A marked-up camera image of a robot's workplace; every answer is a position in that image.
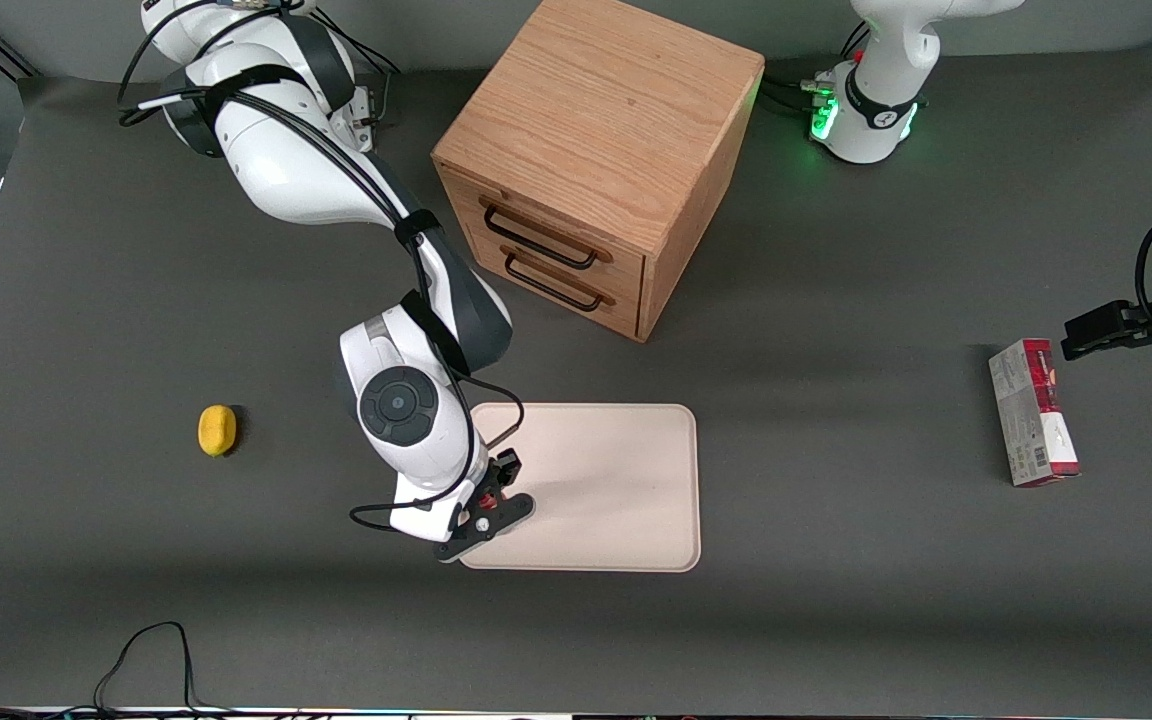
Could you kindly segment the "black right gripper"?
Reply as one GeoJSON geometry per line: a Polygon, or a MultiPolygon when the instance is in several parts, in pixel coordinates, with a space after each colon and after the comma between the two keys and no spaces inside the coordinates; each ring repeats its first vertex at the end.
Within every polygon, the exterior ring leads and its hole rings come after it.
{"type": "Polygon", "coordinates": [[[476,484],[467,500],[454,506],[452,530],[447,541],[435,544],[435,561],[449,564],[479,547],[509,532],[535,514],[535,497],[506,497],[505,488],[515,483],[522,467],[516,450],[506,448],[492,460],[483,479],[476,484]]]}

